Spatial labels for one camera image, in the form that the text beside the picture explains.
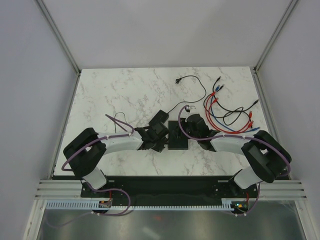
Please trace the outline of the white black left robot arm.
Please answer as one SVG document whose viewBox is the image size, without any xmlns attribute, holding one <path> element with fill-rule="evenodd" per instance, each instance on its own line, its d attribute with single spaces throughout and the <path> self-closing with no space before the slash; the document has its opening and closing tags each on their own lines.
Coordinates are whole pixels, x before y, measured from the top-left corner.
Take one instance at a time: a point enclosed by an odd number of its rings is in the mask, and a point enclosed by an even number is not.
<svg viewBox="0 0 320 240">
<path fill-rule="evenodd" d="M 107 177 L 98 168 L 104 155 L 121 151 L 154 150 L 162 152 L 167 143 L 169 129 L 162 123 L 146 127 L 131 127 L 130 131 L 98 133 L 92 127 L 83 130 L 63 150 L 66 161 L 61 170 L 73 172 L 84 180 L 98 197 L 105 197 L 110 190 Z"/>
</svg>

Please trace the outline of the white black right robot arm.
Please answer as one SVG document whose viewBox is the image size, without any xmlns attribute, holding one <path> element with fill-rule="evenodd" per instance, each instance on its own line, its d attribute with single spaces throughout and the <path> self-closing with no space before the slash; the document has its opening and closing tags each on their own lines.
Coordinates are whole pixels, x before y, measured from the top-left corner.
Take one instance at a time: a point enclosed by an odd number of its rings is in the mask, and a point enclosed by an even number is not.
<svg viewBox="0 0 320 240">
<path fill-rule="evenodd" d="M 242 155 L 249 166 L 236 172 L 228 180 L 229 193 L 241 197 L 247 188 L 261 182 L 273 183 L 278 177 L 286 177 L 291 171 L 292 161 L 288 152 L 266 131 L 259 130 L 253 135 L 226 134 L 209 129 L 199 114 L 182 118 L 178 114 L 181 132 L 206 151 L 228 152 Z"/>
</svg>

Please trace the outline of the black network switch box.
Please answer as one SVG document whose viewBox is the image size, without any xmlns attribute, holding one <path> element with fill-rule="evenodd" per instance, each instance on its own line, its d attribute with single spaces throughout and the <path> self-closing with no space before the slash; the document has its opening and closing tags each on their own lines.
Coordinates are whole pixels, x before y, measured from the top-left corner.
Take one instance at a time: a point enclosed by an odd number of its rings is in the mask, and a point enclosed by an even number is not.
<svg viewBox="0 0 320 240">
<path fill-rule="evenodd" d="M 168 121 L 168 149 L 173 151 L 188 150 L 188 138 L 182 133 L 177 120 Z"/>
</svg>

